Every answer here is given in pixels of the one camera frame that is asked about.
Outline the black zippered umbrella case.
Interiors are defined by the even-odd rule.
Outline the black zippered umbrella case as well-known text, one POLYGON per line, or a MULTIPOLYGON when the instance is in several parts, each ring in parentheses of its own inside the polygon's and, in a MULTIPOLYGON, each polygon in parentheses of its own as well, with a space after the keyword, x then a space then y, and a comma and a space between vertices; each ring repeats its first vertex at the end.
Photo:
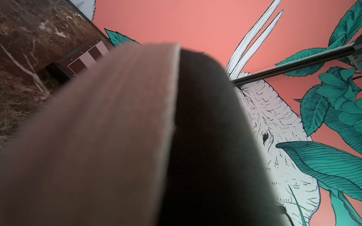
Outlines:
POLYGON ((125 44, 1 156, 3 226, 281 226, 234 87, 179 44, 125 44))

